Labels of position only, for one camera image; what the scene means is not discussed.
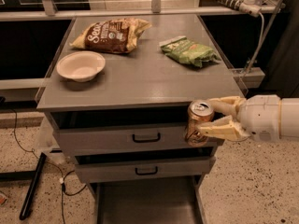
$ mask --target speckled floor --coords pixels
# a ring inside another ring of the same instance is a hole
[[[14,138],[14,115],[0,114],[0,170],[34,170],[36,157],[21,150]],[[26,150],[36,149],[41,119],[36,112],[18,116],[16,135]],[[299,223],[298,142],[225,142],[216,156],[199,189],[206,224]],[[64,175],[74,168],[69,162],[59,167]],[[0,191],[8,196],[0,207],[0,223],[63,223],[61,176],[57,167],[45,164],[32,214],[24,221],[19,214],[30,182],[0,182]],[[69,193],[83,187],[74,174],[65,183]],[[67,224],[93,223],[94,199],[87,189],[73,197],[64,195],[64,219]]]

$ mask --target chip bag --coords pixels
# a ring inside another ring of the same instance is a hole
[[[150,27],[148,21],[136,18],[99,21],[87,27],[70,46],[109,53],[129,53],[137,48],[138,38]]]
[[[213,48],[195,43],[186,36],[177,36],[159,43],[164,54],[178,63],[203,67],[203,63],[220,60]]]

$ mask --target table top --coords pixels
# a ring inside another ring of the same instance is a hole
[[[152,24],[129,54],[102,53],[105,69],[92,81],[66,80],[54,69],[38,103],[45,112],[188,104],[195,99],[242,95],[223,61],[191,69],[166,57],[159,42],[178,35],[216,50],[196,15],[134,16]],[[91,23],[119,17],[76,18],[59,60],[78,51],[69,45]]]

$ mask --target can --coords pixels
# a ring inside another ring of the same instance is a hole
[[[185,140],[192,147],[201,147],[206,143],[207,137],[201,135],[196,126],[210,122],[214,118],[213,106],[206,100],[195,100],[188,107],[188,124]]]

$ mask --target green chip bag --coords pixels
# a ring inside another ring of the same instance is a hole
[[[203,67],[203,62],[221,59],[211,47],[193,42],[186,36],[160,42],[159,46],[166,56],[178,63],[192,64],[200,68]]]

